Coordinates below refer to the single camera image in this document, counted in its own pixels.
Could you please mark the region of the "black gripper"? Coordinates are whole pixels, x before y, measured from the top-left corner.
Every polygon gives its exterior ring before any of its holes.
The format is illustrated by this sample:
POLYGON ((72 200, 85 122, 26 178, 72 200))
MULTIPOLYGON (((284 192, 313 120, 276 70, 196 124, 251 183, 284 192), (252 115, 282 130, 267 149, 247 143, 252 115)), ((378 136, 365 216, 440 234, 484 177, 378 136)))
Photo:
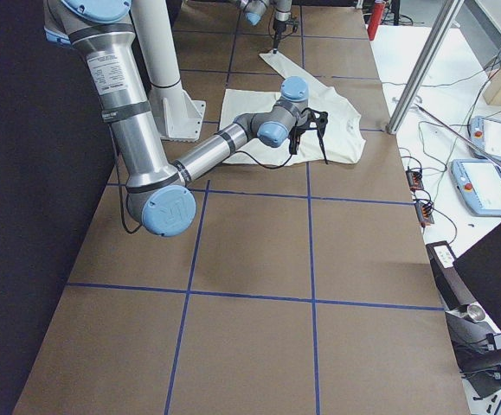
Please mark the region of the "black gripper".
POLYGON ((293 35, 299 28, 299 19, 291 17, 286 21, 281 21, 278 18, 273 19, 273 46, 272 54, 277 54, 279 51, 279 44, 284 38, 293 35))
POLYGON ((288 135, 289 139, 289 154, 296 155, 298 153, 300 139, 307 131, 315 131, 318 137, 318 146, 323 156, 325 164, 329 164, 324 146, 324 131, 328 125, 328 112, 319 112, 309 107, 302 112, 301 124, 295 124, 288 135))

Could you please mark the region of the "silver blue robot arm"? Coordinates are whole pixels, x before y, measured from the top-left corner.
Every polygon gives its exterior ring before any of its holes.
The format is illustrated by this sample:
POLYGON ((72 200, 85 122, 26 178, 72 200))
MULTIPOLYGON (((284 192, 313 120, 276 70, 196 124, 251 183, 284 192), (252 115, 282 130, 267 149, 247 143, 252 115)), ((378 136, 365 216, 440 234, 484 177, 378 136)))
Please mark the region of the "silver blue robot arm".
POLYGON ((229 2, 239 9, 253 26, 256 26, 268 8, 273 6, 272 54, 279 52, 279 45, 284 38, 298 30, 299 21, 292 15, 291 0, 230 0, 229 2))
POLYGON ((48 40, 80 53, 100 97, 128 172, 122 212, 150 233, 184 232, 196 215, 189 184, 249 141, 295 154, 305 131, 324 135, 327 113, 311 109, 306 81, 292 76, 270 111, 242 114, 199 140, 205 103, 183 89, 163 1, 47 1, 43 9, 48 40), (196 146, 169 161, 165 140, 196 146))

